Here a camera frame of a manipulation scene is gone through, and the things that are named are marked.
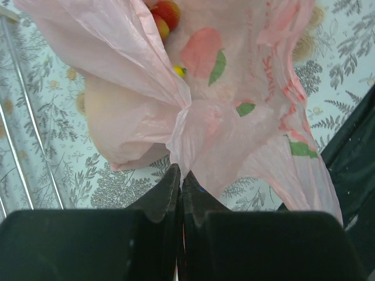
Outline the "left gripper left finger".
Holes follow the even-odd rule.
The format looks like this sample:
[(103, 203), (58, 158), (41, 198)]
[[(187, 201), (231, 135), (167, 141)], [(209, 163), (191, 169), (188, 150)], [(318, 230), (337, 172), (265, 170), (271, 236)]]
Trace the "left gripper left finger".
[(180, 170), (122, 209), (22, 210), (1, 224), (2, 280), (173, 280)]

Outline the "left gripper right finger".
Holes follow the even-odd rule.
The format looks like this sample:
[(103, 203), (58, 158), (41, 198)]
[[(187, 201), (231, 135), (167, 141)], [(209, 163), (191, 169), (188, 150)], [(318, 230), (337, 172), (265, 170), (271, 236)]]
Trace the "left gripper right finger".
[(342, 226), (318, 211), (231, 211), (184, 179), (181, 280), (367, 280)]

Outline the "pink plastic grocery bag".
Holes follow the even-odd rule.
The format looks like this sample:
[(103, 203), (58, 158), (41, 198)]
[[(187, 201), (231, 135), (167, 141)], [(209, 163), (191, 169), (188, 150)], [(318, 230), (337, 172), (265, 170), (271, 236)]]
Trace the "pink plastic grocery bag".
[(256, 177), (287, 209), (342, 221), (292, 59), (314, 1), (179, 1), (166, 42), (151, 1), (14, 4), (84, 77), (90, 136), (114, 170), (168, 152), (182, 177), (194, 173), (214, 196)]

